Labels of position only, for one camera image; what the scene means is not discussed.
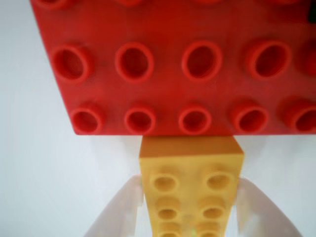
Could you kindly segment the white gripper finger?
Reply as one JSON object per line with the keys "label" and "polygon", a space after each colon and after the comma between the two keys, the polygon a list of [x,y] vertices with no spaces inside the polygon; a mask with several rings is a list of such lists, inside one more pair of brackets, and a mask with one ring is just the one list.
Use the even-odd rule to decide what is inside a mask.
{"label": "white gripper finger", "polygon": [[248,179],[239,179],[236,208],[240,237],[301,236],[274,202]]}
{"label": "white gripper finger", "polygon": [[144,194],[142,175],[133,175],[116,193],[86,232],[86,237],[133,237]]}

